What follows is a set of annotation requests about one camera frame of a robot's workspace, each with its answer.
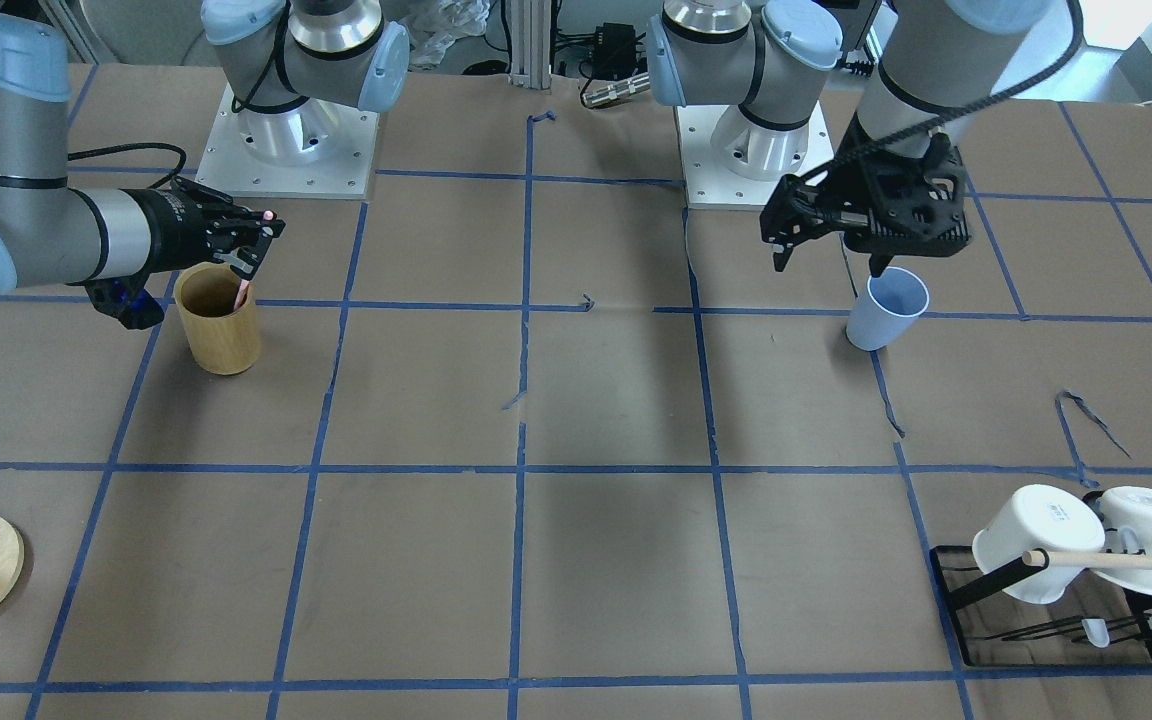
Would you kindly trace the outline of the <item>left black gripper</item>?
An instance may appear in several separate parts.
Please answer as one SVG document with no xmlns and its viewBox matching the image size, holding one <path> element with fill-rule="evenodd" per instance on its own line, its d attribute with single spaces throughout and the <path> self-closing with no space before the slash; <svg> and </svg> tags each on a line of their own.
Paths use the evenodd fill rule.
<svg viewBox="0 0 1152 720">
<path fill-rule="evenodd" d="M 895 256 L 952 258 L 972 242 L 965 172 L 946 135 L 929 137 L 919 158 L 879 149 L 826 172 L 819 182 L 787 174 L 760 213 L 760 236 L 783 272 L 796 247 L 840 232 L 847 249 L 867 253 L 869 276 L 881 278 Z"/>
</svg>

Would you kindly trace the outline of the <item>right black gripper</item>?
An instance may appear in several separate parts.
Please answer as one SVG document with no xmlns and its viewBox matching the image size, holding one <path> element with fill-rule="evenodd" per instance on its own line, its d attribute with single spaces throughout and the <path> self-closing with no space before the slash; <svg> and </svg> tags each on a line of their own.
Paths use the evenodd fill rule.
<svg viewBox="0 0 1152 720">
<path fill-rule="evenodd" d="M 273 241 L 285 232 L 285 222 L 279 222 L 273 210 L 247 209 L 230 195 L 192 179 L 172 179 L 168 187 L 142 190 L 141 210 L 150 232 L 143 268 L 150 273 L 187 270 L 214 259 L 251 281 Z M 210 229 L 214 229 L 214 247 Z"/>
</svg>

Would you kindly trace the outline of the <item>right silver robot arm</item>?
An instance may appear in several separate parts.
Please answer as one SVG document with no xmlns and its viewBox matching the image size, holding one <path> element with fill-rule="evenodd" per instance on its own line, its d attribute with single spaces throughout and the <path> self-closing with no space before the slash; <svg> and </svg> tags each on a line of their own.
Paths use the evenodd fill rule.
<svg viewBox="0 0 1152 720">
<path fill-rule="evenodd" d="M 205 1 L 200 22 L 233 118 L 266 162 L 332 146 L 326 103 L 392 109 L 410 67 L 410 35 L 376 1 Z M 70 184 L 69 161 L 145 146 L 68 151 L 67 58 L 55 29 L 0 13 L 0 293 L 79 286 L 99 313 L 143 331 L 164 318 L 151 275 L 210 263 L 251 281 L 283 219 L 183 177 L 185 150 L 174 143 L 160 143 L 177 161 L 151 185 Z"/>
</svg>

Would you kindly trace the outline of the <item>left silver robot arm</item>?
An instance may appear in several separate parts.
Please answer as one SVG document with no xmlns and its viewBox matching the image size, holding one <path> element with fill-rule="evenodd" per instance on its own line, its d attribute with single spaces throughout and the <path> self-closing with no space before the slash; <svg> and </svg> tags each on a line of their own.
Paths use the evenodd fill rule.
<svg viewBox="0 0 1152 720">
<path fill-rule="evenodd" d="M 756 145 L 805 132 L 844 29 L 814 1 L 666 1 L 650 20 L 646 68 L 666 106 L 723 106 L 714 149 L 732 172 L 770 181 L 761 241 L 776 272 L 803 243 L 841 233 L 881 275 L 901 256 L 950 258 L 972 242 L 958 141 L 978 111 L 1036 88 L 1083 41 L 1078 1 L 1066 5 L 1068 46 L 1046 68 L 996 88 L 1047 1 L 899 1 L 890 41 L 870 74 L 835 156 L 755 164 Z"/>
</svg>

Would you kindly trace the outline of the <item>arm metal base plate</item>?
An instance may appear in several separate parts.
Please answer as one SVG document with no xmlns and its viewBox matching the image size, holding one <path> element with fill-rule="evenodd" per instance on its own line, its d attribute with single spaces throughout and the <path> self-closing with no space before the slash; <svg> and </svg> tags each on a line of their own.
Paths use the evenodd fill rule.
<svg viewBox="0 0 1152 720">
<path fill-rule="evenodd" d="M 736 106 L 681 106 L 675 118 L 691 210 L 759 211 L 782 176 L 833 156 L 820 104 L 791 131 L 756 126 Z"/>
<path fill-rule="evenodd" d="M 236 199 L 365 200 L 380 115 L 321 100 L 283 114 L 233 113 L 223 88 L 196 181 Z"/>
</svg>

